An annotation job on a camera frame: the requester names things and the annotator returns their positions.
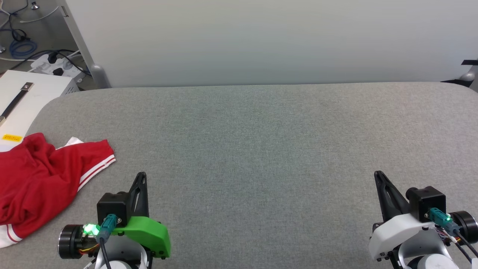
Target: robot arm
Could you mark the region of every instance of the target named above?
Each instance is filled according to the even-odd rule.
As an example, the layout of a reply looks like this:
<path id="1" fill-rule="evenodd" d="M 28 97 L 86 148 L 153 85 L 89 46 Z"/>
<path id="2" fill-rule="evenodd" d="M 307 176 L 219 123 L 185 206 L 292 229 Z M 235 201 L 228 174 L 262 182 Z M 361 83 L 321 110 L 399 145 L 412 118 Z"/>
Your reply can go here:
<path id="1" fill-rule="evenodd" d="M 105 193 L 97 204 L 98 223 L 67 225 L 63 228 L 58 253 L 63 259 L 95 257 L 95 269 L 150 269 L 152 258 L 166 259 L 171 243 L 166 226 L 149 218 L 146 173 L 136 176 L 129 192 Z M 104 225 L 113 218 L 112 230 Z M 104 250 L 99 238 L 103 238 Z"/>
<path id="2" fill-rule="evenodd" d="M 431 186 L 408 189 L 408 203 L 382 171 L 375 183 L 383 222 L 372 227 L 370 256 L 390 260 L 394 269 L 457 269 L 446 247 L 478 242 L 475 219 L 465 211 L 443 213 L 446 196 Z M 405 264 L 406 258 L 414 259 Z M 469 260 L 478 267 L 478 258 Z"/>

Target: cable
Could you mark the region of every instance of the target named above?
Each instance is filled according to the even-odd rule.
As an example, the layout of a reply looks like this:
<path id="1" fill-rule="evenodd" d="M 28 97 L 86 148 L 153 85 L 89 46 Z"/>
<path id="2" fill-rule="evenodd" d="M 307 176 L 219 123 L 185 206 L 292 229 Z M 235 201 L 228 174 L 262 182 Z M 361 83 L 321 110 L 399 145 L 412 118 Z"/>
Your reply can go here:
<path id="1" fill-rule="evenodd" d="M 454 238 L 453 236 L 451 236 L 445 229 L 442 229 L 442 233 L 446 234 L 446 236 L 448 238 L 450 238 L 450 240 L 453 242 L 453 243 L 457 243 L 458 241 L 456 240 L 456 238 Z"/>
<path id="2" fill-rule="evenodd" d="M 4 9 L 3 9 L 3 0 L 0 0 L 0 11 L 7 14 L 8 16 L 10 16 L 10 13 L 6 12 Z"/>
<path id="3" fill-rule="evenodd" d="M 454 230 L 455 234 L 465 243 L 465 245 L 475 254 L 476 257 L 478 257 L 478 252 L 477 250 L 461 235 L 461 233 L 458 230 Z"/>
<path id="4" fill-rule="evenodd" d="M 36 20 L 33 20 L 33 21 L 20 21 L 20 23 L 29 23 L 29 22 L 36 22 L 36 21 L 39 21 L 39 20 L 43 20 L 44 18 L 53 14 L 53 12 L 55 12 L 58 8 L 59 7 L 56 7 L 52 12 L 48 13 L 48 15 L 46 15 L 46 16 L 41 17 L 40 19 L 36 19 Z"/>
<path id="5" fill-rule="evenodd" d="M 21 66 L 22 64 L 26 63 L 28 60 L 30 60 L 31 58 L 35 57 L 35 56 L 38 56 L 38 55 L 42 55 L 42 54 L 46 54 L 46 53 L 50 53 L 50 52 L 59 52 L 59 51 L 68 51 L 68 52 L 74 52 L 72 50 L 69 50 L 69 49 L 60 49 L 60 50 L 42 50 L 42 51 L 39 51 L 33 55 L 30 55 L 28 58 L 24 59 L 22 62 L 14 65 L 13 67 L 9 68 L 8 70 L 14 70 L 15 68 Z M 3 75 L 5 74 L 5 72 L 7 72 L 6 70 L 1 72 L 0 75 Z"/>
<path id="6" fill-rule="evenodd" d="M 68 58 L 67 56 L 65 56 L 63 53 L 61 52 L 58 52 L 59 55 L 65 57 L 65 59 L 67 59 L 74 67 L 78 68 L 78 70 L 80 70 L 82 73 L 88 75 L 91 77 L 91 74 L 89 72 L 86 72 L 84 71 L 83 69 L 81 69 L 80 67 L 78 67 L 70 58 Z"/>
<path id="7" fill-rule="evenodd" d="M 68 55 L 68 58 L 70 58 L 70 59 L 73 59 L 73 58 L 76 58 L 76 57 L 83 57 L 83 55 L 81 55 L 81 54 L 77 54 L 77 55 L 73 55 L 73 56 Z"/>
<path id="8" fill-rule="evenodd" d="M 461 251 L 461 253 L 463 253 L 463 255 L 465 255 L 467 260 L 471 263 L 470 255 L 468 255 L 468 253 L 458 243 L 455 243 L 455 246 Z"/>
<path id="9" fill-rule="evenodd" d="M 90 247 L 90 248 L 86 248 L 86 249 L 79 249 L 79 251 L 81 251 L 81 252 L 88 252 L 88 251 L 90 251 L 90 250 L 92 250 L 92 249 L 94 249 L 94 248 L 96 248 L 96 247 L 98 247 L 98 246 L 99 246 L 99 245 L 98 245 L 98 244 L 96 244 L 96 245 L 94 245 L 93 247 Z"/>
<path id="10" fill-rule="evenodd" d="M 24 41 L 24 40 L 28 40 L 28 37 L 27 37 L 27 34 L 25 33 L 25 31 L 23 31 L 22 29 L 14 29 L 12 26 L 11 26 L 11 16 L 12 15 L 16 15 L 17 12 L 19 11 L 22 11 L 24 9 L 26 9 L 28 7 L 28 0 L 26 0 L 27 4 L 22 7 L 21 9 L 17 10 L 17 11 L 14 11 L 12 13 L 10 13 L 10 15 L 8 16 L 8 23 L 10 24 L 10 28 L 11 28 L 11 36 L 13 37 L 13 39 L 15 41 L 18 41 L 18 42 L 21 42 L 21 41 Z"/>
<path id="11" fill-rule="evenodd" d="M 24 59 L 8 59 L 0 57 L 0 60 L 11 61 L 11 62 L 22 62 Z M 34 62 L 35 60 L 28 59 L 28 62 Z"/>
<path id="12" fill-rule="evenodd" d="M 0 0 L 0 11 L 3 12 L 3 13 L 5 13 L 5 14 L 7 14 L 7 15 L 10 17 L 10 13 L 6 12 L 6 11 L 3 9 L 3 0 Z M 8 19 L 7 19 L 4 23 L 2 23 L 2 24 L 0 25 L 0 29 L 1 29 L 3 26 L 5 26 L 7 23 L 8 23 Z"/>
<path id="13" fill-rule="evenodd" d="M 105 248 L 105 239 L 99 239 L 99 245 L 101 246 L 101 252 L 103 252 L 103 257 L 105 258 L 106 268 L 111 269 L 111 265 L 109 264 L 108 256 L 106 255 L 106 248 Z"/>
<path id="14" fill-rule="evenodd" d="M 88 269 L 90 266 L 92 266 L 94 263 L 96 262 L 96 258 L 94 258 L 93 260 L 91 260 L 91 262 L 89 262 L 85 267 L 83 267 L 83 269 Z"/>
<path id="15" fill-rule="evenodd" d="M 75 51 L 74 53 L 68 55 L 68 58 L 70 58 L 70 59 L 73 58 L 73 55 L 76 55 L 76 54 L 78 54 L 79 52 L 80 52 L 80 50 Z"/>
<path id="16" fill-rule="evenodd" d="M 37 48 L 38 45 L 32 40 L 23 40 L 22 42 L 13 40 L 10 43 L 9 51 L 12 58 L 25 59 L 26 56 L 32 54 Z"/>
<path id="17" fill-rule="evenodd" d="M 152 268 L 152 254 L 151 254 L 151 251 L 148 252 L 147 260 L 148 260 L 148 267 L 146 269 L 151 269 Z"/>

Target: green led light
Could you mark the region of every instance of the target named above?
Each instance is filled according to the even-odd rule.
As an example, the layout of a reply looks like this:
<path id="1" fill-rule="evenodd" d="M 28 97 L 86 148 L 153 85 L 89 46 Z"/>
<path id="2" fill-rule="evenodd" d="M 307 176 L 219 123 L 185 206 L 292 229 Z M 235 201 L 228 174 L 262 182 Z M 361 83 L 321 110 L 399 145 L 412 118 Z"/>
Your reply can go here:
<path id="1" fill-rule="evenodd" d="M 96 224 L 87 224 L 83 229 L 83 233 L 86 235 L 98 235 L 99 233 L 99 225 Z"/>

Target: white partition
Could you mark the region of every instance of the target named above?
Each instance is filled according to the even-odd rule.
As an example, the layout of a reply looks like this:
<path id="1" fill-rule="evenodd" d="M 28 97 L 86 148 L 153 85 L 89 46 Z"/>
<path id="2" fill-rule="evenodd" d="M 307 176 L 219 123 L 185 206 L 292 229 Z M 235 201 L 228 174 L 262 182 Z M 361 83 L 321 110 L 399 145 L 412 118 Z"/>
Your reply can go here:
<path id="1" fill-rule="evenodd" d="M 478 58 L 477 0 L 58 1 L 112 87 L 441 81 Z"/>

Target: red garment with white stripes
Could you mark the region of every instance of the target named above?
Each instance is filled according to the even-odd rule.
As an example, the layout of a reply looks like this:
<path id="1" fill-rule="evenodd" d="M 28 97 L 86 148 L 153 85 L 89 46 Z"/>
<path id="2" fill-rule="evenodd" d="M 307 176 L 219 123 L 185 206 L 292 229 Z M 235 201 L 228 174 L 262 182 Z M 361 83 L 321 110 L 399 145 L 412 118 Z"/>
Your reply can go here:
<path id="1" fill-rule="evenodd" d="M 115 161 L 107 140 L 55 149 L 41 133 L 0 152 L 0 247 L 18 243 L 58 215 Z"/>

